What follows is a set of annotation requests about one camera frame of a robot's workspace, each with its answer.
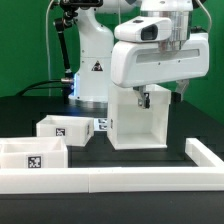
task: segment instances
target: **white box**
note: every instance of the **white box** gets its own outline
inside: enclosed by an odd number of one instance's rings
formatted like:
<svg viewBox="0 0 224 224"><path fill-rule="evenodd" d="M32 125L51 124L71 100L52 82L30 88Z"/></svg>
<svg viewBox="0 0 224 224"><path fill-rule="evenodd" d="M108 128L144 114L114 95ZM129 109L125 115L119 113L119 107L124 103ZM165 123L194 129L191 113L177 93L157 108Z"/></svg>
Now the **white box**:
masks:
<svg viewBox="0 0 224 224"><path fill-rule="evenodd" d="M150 108L142 109L132 88L110 86L107 136L115 149L167 147L171 91L158 85L148 85L146 90Z"/></svg>
<svg viewBox="0 0 224 224"><path fill-rule="evenodd" d="M94 119L47 115L36 125L37 136L62 136L66 145L85 146L94 135Z"/></svg>
<svg viewBox="0 0 224 224"><path fill-rule="evenodd" d="M67 168L68 151L61 137L0 139L1 168Z"/></svg>

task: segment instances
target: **black tabletop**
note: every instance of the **black tabletop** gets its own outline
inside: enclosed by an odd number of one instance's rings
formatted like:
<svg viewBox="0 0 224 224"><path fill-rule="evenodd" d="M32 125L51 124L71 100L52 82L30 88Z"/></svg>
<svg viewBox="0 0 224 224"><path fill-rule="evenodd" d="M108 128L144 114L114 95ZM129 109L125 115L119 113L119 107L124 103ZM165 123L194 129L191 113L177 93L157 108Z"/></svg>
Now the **black tabletop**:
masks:
<svg viewBox="0 0 224 224"><path fill-rule="evenodd" d="M60 97L0 98L0 137L31 137L46 115L102 118L106 109L64 105ZM116 151L105 132L68 147L70 167L195 166L188 137L224 158L224 126L187 102L170 105L167 149ZM0 195L0 223L221 223L224 192Z"/></svg>

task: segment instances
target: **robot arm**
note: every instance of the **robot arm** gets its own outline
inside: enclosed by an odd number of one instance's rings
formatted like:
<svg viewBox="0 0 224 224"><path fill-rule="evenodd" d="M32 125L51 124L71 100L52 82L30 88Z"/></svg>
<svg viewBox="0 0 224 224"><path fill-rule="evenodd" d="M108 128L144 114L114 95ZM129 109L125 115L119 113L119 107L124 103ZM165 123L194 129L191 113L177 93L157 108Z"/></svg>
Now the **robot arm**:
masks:
<svg viewBox="0 0 224 224"><path fill-rule="evenodd" d="M112 53L111 79L134 87L143 108L146 85L206 75L208 35L190 34L192 11L188 0L143 0L141 16L116 28L120 41Z"/></svg>

